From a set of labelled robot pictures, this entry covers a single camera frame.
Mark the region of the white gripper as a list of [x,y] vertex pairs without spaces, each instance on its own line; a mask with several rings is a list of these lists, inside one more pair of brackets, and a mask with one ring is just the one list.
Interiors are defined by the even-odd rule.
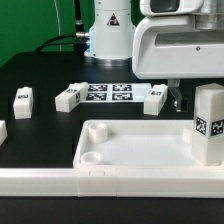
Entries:
[[132,70],[139,79],[169,79],[176,111],[187,112],[179,79],[224,77],[224,30],[197,30],[193,16],[144,18],[134,34]]

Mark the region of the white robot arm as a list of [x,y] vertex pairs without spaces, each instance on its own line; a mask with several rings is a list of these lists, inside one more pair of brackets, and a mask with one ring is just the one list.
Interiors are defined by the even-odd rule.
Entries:
[[85,57],[105,66],[130,60],[140,79],[224,77],[224,0],[140,0],[144,19],[131,21],[131,0],[94,0],[95,22]]

